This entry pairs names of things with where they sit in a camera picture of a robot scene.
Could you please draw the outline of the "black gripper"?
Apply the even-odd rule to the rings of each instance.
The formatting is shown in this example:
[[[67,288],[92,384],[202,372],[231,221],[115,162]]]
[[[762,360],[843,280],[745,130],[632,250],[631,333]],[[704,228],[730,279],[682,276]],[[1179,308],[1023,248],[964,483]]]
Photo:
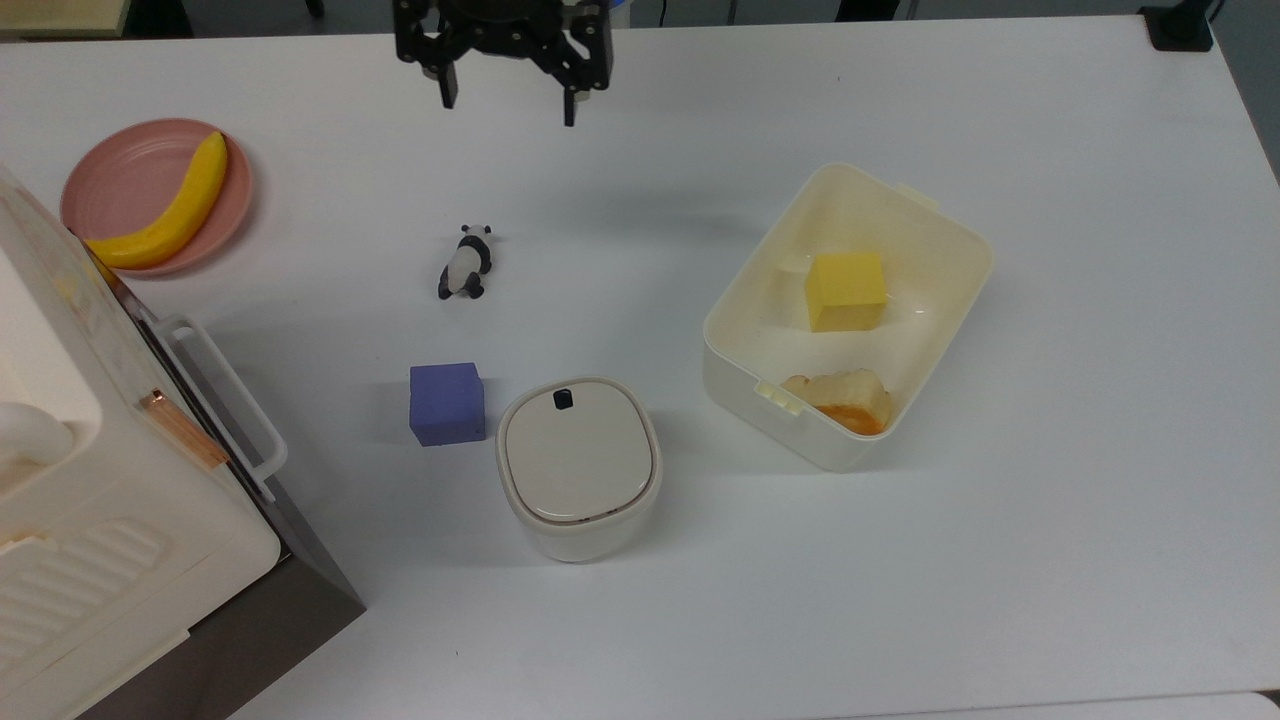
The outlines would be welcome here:
[[[442,1],[439,31],[425,22],[436,1],[393,1],[396,55],[436,85],[442,105],[458,95],[454,64],[470,50],[535,56],[563,90],[564,126],[593,90],[609,88],[613,68],[608,1]]]

